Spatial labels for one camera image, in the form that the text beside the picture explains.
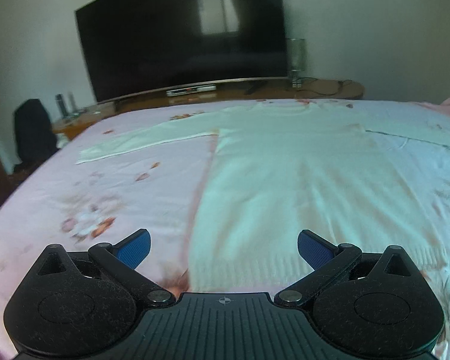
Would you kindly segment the white knit sweater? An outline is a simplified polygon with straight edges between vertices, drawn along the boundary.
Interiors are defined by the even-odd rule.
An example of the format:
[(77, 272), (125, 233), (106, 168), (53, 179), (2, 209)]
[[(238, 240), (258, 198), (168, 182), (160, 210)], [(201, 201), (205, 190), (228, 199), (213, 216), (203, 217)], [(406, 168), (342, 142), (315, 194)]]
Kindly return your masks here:
[(450, 119), (412, 104), (235, 106), (124, 133), (80, 163), (195, 137), (218, 138), (196, 211), (188, 274), (196, 291), (292, 282), (309, 229), (421, 269), (450, 264)]

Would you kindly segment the pink floral bed sheet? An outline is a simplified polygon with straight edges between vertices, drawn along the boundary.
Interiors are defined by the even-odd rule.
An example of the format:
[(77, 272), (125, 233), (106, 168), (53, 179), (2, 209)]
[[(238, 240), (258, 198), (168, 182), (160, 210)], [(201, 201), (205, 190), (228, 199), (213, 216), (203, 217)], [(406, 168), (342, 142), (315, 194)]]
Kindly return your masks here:
[[(16, 355), (3, 323), (6, 304), (50, 244), (83, 251), (100, 242), (120, 242), (136, 230), (145, 228), (150, 233), (152, 247), (138, 270), (175, 294), (275, 294), (307, 275), (311, 270), (289, 283), (255, 287), (209, 291), (196, 291), (191, 287), (189, 243), (218, 142), (215, 135), (154, 145), (88, 163), (80, 163), (79, 156), (83, 150), (124, 133), (201, 113), (257, 104), (296, 107), (330, 102), (363, 110), (374, 108), (378, 114), (384, 114), (389, 104), (405, 103), (450, 119), (450, 102), (439, 106), (336, 99), (215, 102), (134, 111), (108, 118), (59, 150), (30, 175), (0, 209), (0, 359), (12, 359)], [(418, 269), (434, 291), (445, 315), (445, 332), (434, 353), (439, 359), (450, 359), (450, 264)]]

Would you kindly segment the chair with black jacket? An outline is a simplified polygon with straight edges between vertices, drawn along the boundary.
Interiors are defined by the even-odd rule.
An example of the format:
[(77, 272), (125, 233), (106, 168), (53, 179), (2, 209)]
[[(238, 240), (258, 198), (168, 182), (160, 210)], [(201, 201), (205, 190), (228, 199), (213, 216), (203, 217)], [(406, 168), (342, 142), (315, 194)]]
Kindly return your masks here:
[(57, 153), (57, 136), (53, 133), (49, 114), (39, 99), (28, 99), (15, 110), (13, 129), (20, 160), (13, 167), (15, 172), (40, 166)]

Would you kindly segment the silver bottle on console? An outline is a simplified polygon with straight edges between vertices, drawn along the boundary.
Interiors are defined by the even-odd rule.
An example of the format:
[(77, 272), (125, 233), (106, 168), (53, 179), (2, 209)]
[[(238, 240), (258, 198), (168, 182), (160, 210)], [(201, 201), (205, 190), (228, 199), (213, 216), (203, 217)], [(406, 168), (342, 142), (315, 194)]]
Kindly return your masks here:
[(67, 96), (68, 96), (68, 101), (69, 101), (69, 104), (70, 104), (70, 112), (71, 112), (71, 114), (72, 115), (78, 114), (79, 110), (78, 110), (76, 102), (74, 100), (74, 94), (72, 92), (69, 92), (67, 94)]

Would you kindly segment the wooden tv console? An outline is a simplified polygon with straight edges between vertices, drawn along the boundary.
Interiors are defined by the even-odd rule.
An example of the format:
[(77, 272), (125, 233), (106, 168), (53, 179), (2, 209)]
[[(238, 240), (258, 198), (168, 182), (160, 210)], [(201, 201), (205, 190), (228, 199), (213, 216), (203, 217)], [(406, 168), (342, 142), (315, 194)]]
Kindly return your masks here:
[(353, 80), (322, 80), (305, 78), (301, 88), (294, 89), (288, 80), (260, 80), (227, 82), (216, 85), (214, 92), (191, 94), (180, 97), (167, 97), (164, 91), (113, 100), (90, 106), (86, 111), (70, 120), (58, 120), (52, 130), (64, 134), (72, 140), (85, 129), (103, 119), (129, 111), (139, 111), (159, 107), (171, 107), (185, 104), (201, 104), (235, 100), (265, 101), (282, 98), (344, 98), (358, 100), (363, 98), (365, 87)]

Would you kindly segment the silver set-top box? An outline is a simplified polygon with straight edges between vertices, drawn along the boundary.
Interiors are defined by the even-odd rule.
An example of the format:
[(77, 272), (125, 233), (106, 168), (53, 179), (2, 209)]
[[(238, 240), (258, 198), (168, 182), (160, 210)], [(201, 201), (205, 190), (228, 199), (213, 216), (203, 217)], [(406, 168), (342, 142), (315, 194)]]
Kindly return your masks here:
[(196, 85), (196, 86), (189, 86), (189, 87), (184, 87), (184, 88), (175, 88), (175, 89), (167, 90), (166, 96), (169, 98), (180, 97), (180, 96), (186, 96), (186, 95), (191, 95), (191, 94), (214, 92), (216, 89), (217, 89), (217, 87), (214, 84)]

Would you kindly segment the large black curved television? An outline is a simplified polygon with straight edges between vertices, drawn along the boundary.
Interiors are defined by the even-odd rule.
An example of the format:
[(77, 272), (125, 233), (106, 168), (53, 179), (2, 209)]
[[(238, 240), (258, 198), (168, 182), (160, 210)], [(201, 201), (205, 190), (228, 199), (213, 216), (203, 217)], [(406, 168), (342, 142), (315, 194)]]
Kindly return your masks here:
[(98, 102), (283, 78), (283, 0), (95, 0), (75, 13)]

